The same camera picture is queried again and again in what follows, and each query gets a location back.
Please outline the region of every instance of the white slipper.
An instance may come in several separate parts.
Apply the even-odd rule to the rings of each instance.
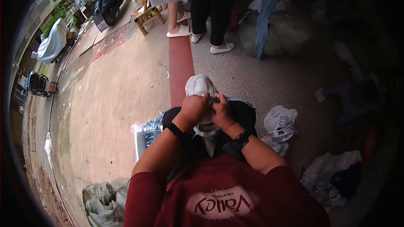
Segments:
[[[190,12],[184,12],[184,16],[181,19],[177,20],[177,23],[179,23],[179,22],[181,22],[183,20],[190,19],[190,18],[191,18],[191,13]]]
[[[181,36],[189,36],[192,33],[189,32],[189,26],[181,25],[181,28],[178,33],[167,33],[168,38],[181,37]]]
[[[229,42],[229,43],[225,42],[225,44],[226,44],[227,48],[217,49],[214,47],[210,47],[210,52],[211,53],[224,53],[224,52],[229,52],[229,51],[233,50],[233,48],[235,47],[235,44],[232,42]]]
[[[197,43],[198,41],[199,41],[199,39],[202,37],[202,35],[204,35],[205,33],[202,33],[202,34],[200,34],[200,35],[198,35],[198,36],[192,36],[191,37],[191,42],[193,42],[193,43]]]

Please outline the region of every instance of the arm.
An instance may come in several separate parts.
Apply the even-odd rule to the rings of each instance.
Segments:
[[[229,103],[222,94],[216,94],[213,98],[220,100],[220,103],[213,103],[212,121],[233,140],[245,132],[245,129],[231,117]],[[277,166],[285,166],[283,158],[272,148],[267,146],[254,135],[249,137],[249,142],[241,149],[252,169],[262,174],[267,174]]]
[[[208,101],[209,93],[205,93],[203,97],[192,95],[185,98],[181,111],[173,119],[173,124],[182,132],[189,131],[202,118],[208,107]],[[175,165],[180,148],[177,137],[169,129],[164,129],[136,163],[132,176],[141,172],[149,172],[165,181]]]

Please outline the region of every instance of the hand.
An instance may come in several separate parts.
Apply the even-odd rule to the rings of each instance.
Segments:
[[[212,122],[226,133],[235,124],[231,115],[231,107],[223,94],[215,94],[213,98],[219,99],[220,103],[212,103]]]
[[[192,95],[184,99],[181,111],[173,119],[173,123],[183,132],[189,131],[199,123],[209,104],[209,92],[203,96]]]

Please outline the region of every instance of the scooter license plate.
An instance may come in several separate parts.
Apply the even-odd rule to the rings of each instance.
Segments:
[[[57,83],[47,81],[45,83],[45,91],[54,93],[54,92],[56,92],[56,86],[57,86]]]
[[[99,14],[97,17],[94,18],[94,24],[97,26],[100,32],[103,32],[105,29],[109,27],[109,25],[105,22],[105,19],[101,14]]]

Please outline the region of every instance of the scooter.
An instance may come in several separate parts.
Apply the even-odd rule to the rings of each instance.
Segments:
[[[36,58],[44,64],[56,63],[77,38],[78,33],[68,32],[66,22],[59,18],[53,24],[47,38],[43,39],[41,35],[42,43],[39,45],[37,52],[31,53],[31,58]]]
[[[116,14],[124,0],[94,0],[94,23],[100,32],[116,23]]]
[[[38,74],[35,71],[30,70],[25,83],[25,88],[32,93],[40,97],[50,97],[57,91],[57,83],[49,81],[49,79],[43,75]]]

